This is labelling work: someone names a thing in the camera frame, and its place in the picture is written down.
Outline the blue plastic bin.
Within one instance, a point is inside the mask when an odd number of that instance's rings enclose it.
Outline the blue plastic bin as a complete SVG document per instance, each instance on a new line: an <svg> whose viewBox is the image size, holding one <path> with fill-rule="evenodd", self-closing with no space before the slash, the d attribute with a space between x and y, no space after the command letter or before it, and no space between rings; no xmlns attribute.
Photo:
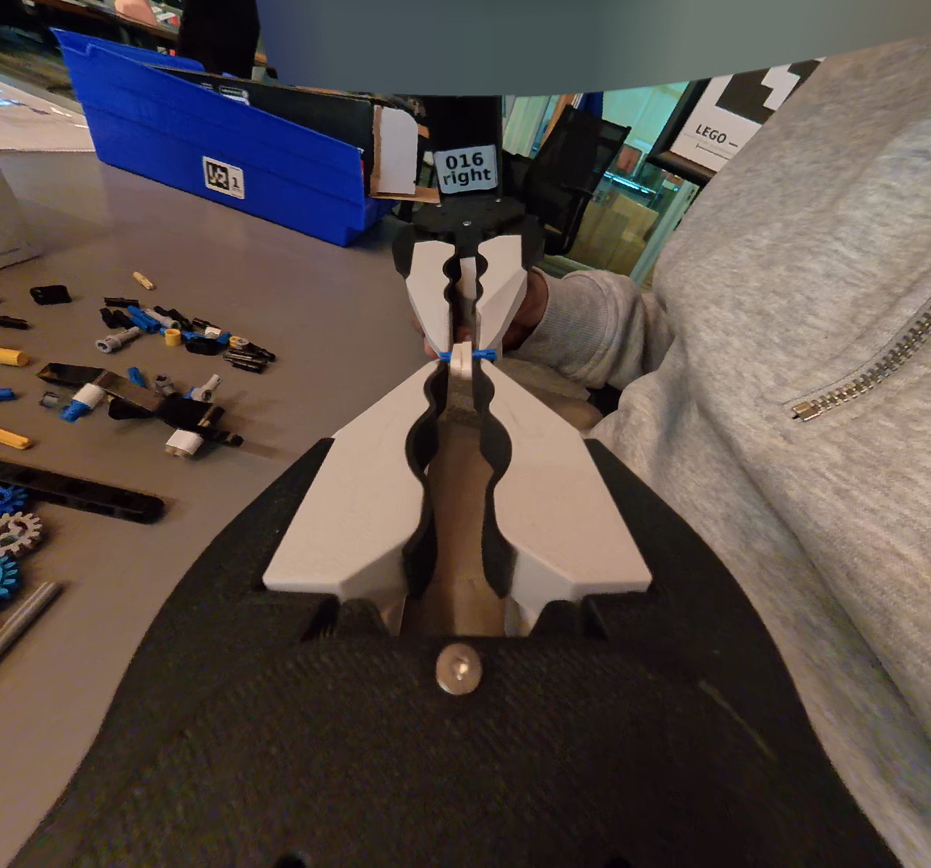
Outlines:
<svg viewBox="0 0 931 868"><path fill-rule="evenodd" d="M347 246L394 202L367 193L355 145L221 94L172 58L55 28L100 161Z"/></svg>

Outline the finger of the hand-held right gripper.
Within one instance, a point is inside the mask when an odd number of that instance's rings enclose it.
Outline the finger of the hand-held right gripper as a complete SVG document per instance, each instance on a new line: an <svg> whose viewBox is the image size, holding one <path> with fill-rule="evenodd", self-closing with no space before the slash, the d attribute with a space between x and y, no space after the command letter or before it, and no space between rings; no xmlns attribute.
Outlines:
<svg viewBox="0 0 931 868"><path fill-rule="evenodd" d="M527 293L522 236L499 235L477 248L476 350L499 352Z"/></svg>
<svg viewBox="0 0 931 868"><path fill-rule="evenodd" d="M466 334L466 301L455 246L445 241L415 242L405 285L426 352L436 360L448 359Z"/></svg>

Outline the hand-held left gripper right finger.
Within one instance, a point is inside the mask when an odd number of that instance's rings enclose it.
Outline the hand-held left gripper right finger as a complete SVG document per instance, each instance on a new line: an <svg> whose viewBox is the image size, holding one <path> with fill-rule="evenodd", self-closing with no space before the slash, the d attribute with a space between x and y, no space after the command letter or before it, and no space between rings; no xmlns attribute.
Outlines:
<svg viewBox="0 0 931 868"><path fill-rule="evenodd" d="M474 362L485 495L482 566L505 602L508 636L546 606L646 592L653 576L594 457L594 447L493 362Z"/></svg>

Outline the black lego frame assembly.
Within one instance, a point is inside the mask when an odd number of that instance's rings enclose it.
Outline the black lego frame assembly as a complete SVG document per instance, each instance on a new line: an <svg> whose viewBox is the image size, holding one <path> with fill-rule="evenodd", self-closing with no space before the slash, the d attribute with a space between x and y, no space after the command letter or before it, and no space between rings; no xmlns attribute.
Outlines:
<svg viewBox="0 0 931 868"><path fill-rule="evenodd" d="M109 370L51 362L37 377L50 386L70 389L69 401L60 406L60 419L69 424L105 408L114 421L157 420L168 426L171 435L165 443L169 455L193 458L207 446L240 448L244 440L222 426L225 409L213 400L219 377L188 393L171 382L144 386Z"/></svg>

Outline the person's right hand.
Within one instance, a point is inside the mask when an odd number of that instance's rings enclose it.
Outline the person's right hand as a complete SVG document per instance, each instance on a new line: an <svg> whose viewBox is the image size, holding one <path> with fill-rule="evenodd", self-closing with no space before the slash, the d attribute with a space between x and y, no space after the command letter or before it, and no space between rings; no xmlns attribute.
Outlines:
<svg viewBox="0 0 931 868"><path fill-rule="evenodd" d="M518 350L530 338L546 314L548 300L545 275L536 268L529 270L525 295L502 339L505 352Z"/></svg>

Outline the person's right forearm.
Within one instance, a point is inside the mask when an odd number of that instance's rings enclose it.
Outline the person's right forearm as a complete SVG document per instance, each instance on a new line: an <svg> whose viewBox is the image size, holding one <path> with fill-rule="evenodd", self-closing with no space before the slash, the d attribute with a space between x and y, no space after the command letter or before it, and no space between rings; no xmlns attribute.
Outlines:
<svg viewBox="0 0 931 868"><path fill-rule="evenodd" d="M633 280L605 271L547 275L541 324L516 351L589 389L623 391L658 369L673 343L667 312Z"/></svg>

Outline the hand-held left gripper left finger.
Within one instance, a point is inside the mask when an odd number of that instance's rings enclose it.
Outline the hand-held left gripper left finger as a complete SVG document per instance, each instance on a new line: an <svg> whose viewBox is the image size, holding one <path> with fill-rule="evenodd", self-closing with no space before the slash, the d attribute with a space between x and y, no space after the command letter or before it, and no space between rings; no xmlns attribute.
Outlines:
<svg viewBox="0 0 931 868"><path fill-rule="evenodd" d="M448 367L421 367L330 440L262 584L371 602L393 635L437 556L426 472L438 450Z"/></svg>

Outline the white wall sign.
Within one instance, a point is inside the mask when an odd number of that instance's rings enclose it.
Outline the white wall sign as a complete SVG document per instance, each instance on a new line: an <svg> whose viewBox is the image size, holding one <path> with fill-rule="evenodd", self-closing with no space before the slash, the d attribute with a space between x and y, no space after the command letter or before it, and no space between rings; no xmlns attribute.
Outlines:
<svg viewBox="0 0 931 868"><path fill-rule="evenodd" d="M819 57L711 79L673 136L669 153L719 172L823 61Z"/></svg>

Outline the pile of small lego pins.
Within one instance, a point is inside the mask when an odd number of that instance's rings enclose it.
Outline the pile of small lego pins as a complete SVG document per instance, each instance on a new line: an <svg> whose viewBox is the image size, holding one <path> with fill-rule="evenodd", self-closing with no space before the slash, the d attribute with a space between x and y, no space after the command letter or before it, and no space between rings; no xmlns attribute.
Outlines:
<svg viewBox="0 0 931 868"><path fill-rule="evenodd" d="M145 306L129 297L105 297L98 309L112 332L138 326L143 336L157 337L168 348L190 355L220 358L236 369L262 373L276 356L247 338L237 336L201 317L188 317L173 306Z"/></svg>

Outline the black monitor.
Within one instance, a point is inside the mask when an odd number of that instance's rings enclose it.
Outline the black monitor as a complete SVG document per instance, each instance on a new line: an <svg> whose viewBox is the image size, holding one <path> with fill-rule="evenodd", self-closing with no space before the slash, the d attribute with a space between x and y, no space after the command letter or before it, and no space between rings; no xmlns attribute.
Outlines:
<svg viewBox="0 0 931 868"><path fill-rule="evenodd" d="M176 54L209 73L249 79L259 37L256 0L184 0Z"/></svg>

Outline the brown cardboard boxes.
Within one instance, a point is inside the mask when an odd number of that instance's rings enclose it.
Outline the brown cardboard boxes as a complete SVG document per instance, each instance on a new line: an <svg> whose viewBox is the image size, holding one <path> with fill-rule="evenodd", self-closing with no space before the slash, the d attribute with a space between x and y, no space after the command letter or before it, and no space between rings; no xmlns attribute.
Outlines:
<svg viewBox="0 0 931 868"><path fill-rule="evenodd" d="M583 215L568 257L593 269L629 275L639 261L659 212L611 192L592 200Z"/></svg>

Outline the grey lego axle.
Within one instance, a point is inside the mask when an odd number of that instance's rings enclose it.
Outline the grey lego axle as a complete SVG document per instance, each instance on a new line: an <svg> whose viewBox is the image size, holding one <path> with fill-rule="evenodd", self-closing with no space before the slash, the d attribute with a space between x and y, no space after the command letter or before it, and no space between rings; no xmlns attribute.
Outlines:
<svg viewBox="0 0 931 868"><path fill-rule="evenodd" d="M1 625L1 659L62 595L65 588L66 584L61 581L43 582L17 604Z"/></svg>

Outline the black office chair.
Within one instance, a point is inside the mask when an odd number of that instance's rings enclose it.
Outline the black office chair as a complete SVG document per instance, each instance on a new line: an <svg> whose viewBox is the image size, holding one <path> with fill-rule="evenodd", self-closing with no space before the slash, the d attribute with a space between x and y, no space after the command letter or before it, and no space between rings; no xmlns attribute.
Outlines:
<svg viewBox="0 0 931 868"><path fill-rule="evenodd" d="M604 174L631 129L566 106L530 161L519 190L544 230L545 254L567 255Z"/></svg>

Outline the person in grey hoodie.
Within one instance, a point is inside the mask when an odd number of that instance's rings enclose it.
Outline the person in grey hoodie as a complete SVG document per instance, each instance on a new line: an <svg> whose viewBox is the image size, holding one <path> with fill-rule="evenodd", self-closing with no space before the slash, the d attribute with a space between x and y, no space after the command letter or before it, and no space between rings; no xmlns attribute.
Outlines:
<svg viewBox="0 0 931 868"><path fill-rule="evenodd" d="M751 596L857 801L929 866L929 38L825 60L709 185L653 290L564 292L649 363L592 435Z"/></svg>

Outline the grey lego gear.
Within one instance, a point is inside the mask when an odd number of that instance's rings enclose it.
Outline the grey lego gear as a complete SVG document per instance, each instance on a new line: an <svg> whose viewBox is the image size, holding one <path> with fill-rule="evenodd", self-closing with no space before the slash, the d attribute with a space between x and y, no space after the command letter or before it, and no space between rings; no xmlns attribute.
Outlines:
<svg viewBox="0 0 931 868"><path fill-rule="evenodd" d="M1 517L1 559L19 559L35 549L44 536L35 513L5 513Z"/></svg>

